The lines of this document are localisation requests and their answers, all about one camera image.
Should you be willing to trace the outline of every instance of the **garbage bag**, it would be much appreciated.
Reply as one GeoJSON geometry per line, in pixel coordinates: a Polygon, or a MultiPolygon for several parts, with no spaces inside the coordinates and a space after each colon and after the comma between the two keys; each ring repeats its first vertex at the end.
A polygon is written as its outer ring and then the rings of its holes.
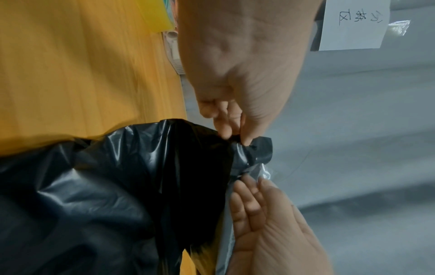
{"type": "Polygon", "coordinates": [[[0,159],[0,274],[179,274],[211,242],[231,178],[271,159],[184,120],[0,159]]]}

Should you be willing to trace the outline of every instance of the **hand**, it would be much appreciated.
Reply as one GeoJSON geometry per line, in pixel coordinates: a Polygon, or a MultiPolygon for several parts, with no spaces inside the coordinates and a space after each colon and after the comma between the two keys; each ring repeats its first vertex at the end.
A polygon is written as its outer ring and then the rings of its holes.
{"type": "Polygon", "coordinates": [[[245,175],[230,199],[236,242],[227,275],[333,275],[323,247],[270,180],[245,175]]]}
{"type": "Polygon", "coordinates": [[[244,145],[287,102],[321,0],[179,0],[179,51],[201,115],[244,145]]]}

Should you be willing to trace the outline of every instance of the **yellow surface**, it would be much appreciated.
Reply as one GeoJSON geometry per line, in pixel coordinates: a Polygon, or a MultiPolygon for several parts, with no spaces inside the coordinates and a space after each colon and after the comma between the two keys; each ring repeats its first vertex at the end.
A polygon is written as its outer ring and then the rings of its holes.
{"type": "Polygon", "coordinates": [[[165,118],[180,79],[135,0],[0,0],[0,155],[165,118]]]}
{"type": "Polygon", "coordinates": [[[169,20],[164,0],[136,0],[142,17],[148,29],[152,32],[164,32],[174,29],[174,24],[169,20]]]}

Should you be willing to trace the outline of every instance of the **paper label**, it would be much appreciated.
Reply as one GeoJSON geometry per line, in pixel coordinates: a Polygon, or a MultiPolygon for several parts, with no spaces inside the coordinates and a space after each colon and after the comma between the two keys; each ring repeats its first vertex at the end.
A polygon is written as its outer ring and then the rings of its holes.
{"type": "Polygon", "coordinates": [[[327,0],[320,51],[380,48],[390,0],[327,0]]]}

